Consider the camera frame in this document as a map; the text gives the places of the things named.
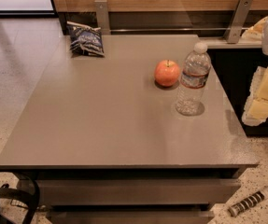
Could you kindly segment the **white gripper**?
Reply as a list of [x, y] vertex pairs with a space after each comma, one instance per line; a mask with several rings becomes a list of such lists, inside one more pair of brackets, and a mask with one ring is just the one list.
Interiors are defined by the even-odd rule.
[[[246, 29], [242, 38], [261, 41], [262, 52], [268, 55], [268, 16]], [[250, 95], [247, 97], [242, 122], [247, 126], [258, 126], [268, 119], [268, 66], [259, 66], [254, 72]]]

